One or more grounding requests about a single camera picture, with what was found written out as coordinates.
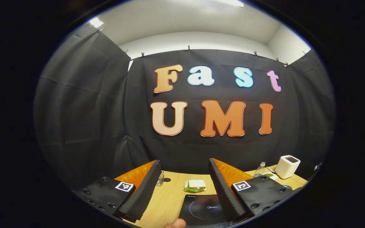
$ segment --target white toaster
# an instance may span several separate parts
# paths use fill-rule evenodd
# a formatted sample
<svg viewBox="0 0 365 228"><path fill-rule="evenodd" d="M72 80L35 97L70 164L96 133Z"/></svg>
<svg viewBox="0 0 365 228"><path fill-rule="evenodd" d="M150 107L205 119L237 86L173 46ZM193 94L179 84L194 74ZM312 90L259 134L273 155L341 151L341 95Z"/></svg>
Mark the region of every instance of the white toaster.
<svg viewBox="0 0 365 228"><path fill-rule="evenodd" d="M287 179L295 173L300 162L301 161L299 159L293 156L282 156L280 157L280 160L278 161L277 167L275 167L274 171L281 179Z"/></svg>

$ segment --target black curtain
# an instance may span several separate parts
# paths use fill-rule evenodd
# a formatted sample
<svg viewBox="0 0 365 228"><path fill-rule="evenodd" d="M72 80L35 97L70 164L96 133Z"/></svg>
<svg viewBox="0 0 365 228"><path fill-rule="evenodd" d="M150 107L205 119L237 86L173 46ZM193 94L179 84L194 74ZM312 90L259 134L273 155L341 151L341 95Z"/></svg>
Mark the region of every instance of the black curtain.
<svg viewBox="0 0 365 228"><path fill-rule="evenodd" d="M171 91L154 93L157 68L182 65ZM207 66L215 80L211 86L190 85L189 70ZM252 71L253 86L238 87L233 70ZM281 92L272 89L267 72L279 76ZM226 113L233 101L243 101L245 135L229 137L225 133L202 137L204 100L217 100ZM164 124L174 124L171 103L185 101L184 128L176 136L158 134L152 126L152 102L166 102ZM261 103L274 106L272 133L259 134ZM208 159L214 157L241 170L254 170L260 162L276 164L279 157L292 155L301 160L296 174L308 178L313 167L323 161L334 131L335 104L329 77L313 50L285 67L272 59L223 50L172 51L137 58L128 73L125 93L125 126L130 137L132 159L138 164L160 159L163 170L207 174Z"/></svg>
<svg viewBox="0 0 365 228"><path fill-rule="evenodd" d="M70 188L135 166L122 111L129 60L88 23L68 35L45 66L34 101L36 136Z"/></svg>

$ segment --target light blue letter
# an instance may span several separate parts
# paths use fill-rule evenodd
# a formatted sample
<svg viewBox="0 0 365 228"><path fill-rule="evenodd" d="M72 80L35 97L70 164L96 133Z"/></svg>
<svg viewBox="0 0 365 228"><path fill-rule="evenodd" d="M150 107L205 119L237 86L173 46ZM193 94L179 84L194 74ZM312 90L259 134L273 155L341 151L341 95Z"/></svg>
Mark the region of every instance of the light blue letter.
<svg viewBox="0 0 365 228"><path fill-rule="evenodd" d="M253 73L250 71L250 69L248 68L243 68L243 67L236 67L233 70L233 73L236 77L236 84L239 87L246 87L246 88L250 88L253 85Z"/></svg>
<svg viewBox="0 0 365 228"><path fill-rule="evenodd" d="M207 66L195 66L189 70L188 83L197 86L203 84L205 86L212 85L215 80L212 78L212 70Z"/></svg>

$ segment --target white wall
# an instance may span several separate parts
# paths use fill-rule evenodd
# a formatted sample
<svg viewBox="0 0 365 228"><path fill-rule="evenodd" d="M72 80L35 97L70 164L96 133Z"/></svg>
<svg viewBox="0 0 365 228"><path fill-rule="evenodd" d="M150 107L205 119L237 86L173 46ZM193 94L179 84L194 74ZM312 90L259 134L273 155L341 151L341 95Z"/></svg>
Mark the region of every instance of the white wall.
<svg viewBox="0 0 365 228"><path fill-rule="evenodd" d="M219 49L254 54L275 59L267 45L242 38L215 32L173 32L149 36L123 45L122 50L128 50L127 55L132 59L160 52L188 49Z"/></svg>
<svg viewBox="0 0 365 228"><path fill-rule="evenodd" d="M303 52L307 53L311 49L303 39L284 25L280 26L267 46L280 62L288 64L295 62L304 55Z"/></svg>

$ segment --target sandwich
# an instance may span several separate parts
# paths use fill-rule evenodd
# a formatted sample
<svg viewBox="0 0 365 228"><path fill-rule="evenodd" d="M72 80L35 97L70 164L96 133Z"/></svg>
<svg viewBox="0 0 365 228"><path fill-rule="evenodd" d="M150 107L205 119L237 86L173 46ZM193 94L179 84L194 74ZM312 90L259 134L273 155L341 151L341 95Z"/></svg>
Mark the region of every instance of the sandwich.
<svg viewBox="0 0 365 228"><path fill-rule="evenodd" d="M184 184L184 192L203 192L207 190L204 180L187 180Z"/></svg>

